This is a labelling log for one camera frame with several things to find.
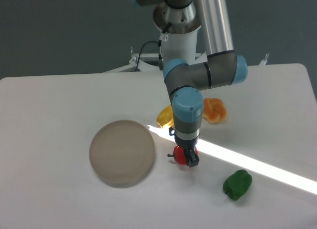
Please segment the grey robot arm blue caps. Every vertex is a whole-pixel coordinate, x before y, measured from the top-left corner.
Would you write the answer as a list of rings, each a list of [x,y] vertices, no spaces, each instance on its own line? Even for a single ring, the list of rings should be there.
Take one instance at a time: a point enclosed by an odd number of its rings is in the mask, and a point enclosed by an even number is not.
[[[201,91],[243,82],[248,75],[245,59],[233,47],[226,0],[132,1],[155,6],[158,62],[174,119],[169,134],[182,148],[186,165],[194,167],[204,110]]]

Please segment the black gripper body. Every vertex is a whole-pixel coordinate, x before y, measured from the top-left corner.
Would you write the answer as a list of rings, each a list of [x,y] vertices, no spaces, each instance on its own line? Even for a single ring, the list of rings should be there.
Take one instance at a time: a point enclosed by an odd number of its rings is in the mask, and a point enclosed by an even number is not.
[[[184,155],[198,154],[196,145],[200,137],[199,129],[191,133],[184,133],[175,127],[170,127],[168,132],[174,138],[175,143],[183,149]]]

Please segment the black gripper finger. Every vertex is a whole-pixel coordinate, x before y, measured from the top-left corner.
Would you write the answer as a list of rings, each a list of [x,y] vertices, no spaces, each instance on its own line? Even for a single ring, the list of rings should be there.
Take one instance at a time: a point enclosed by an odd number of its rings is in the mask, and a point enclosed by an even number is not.
[[[194,167],[199,164],[199,156],[197,149],[186,150],[186,161],[188,167]]]

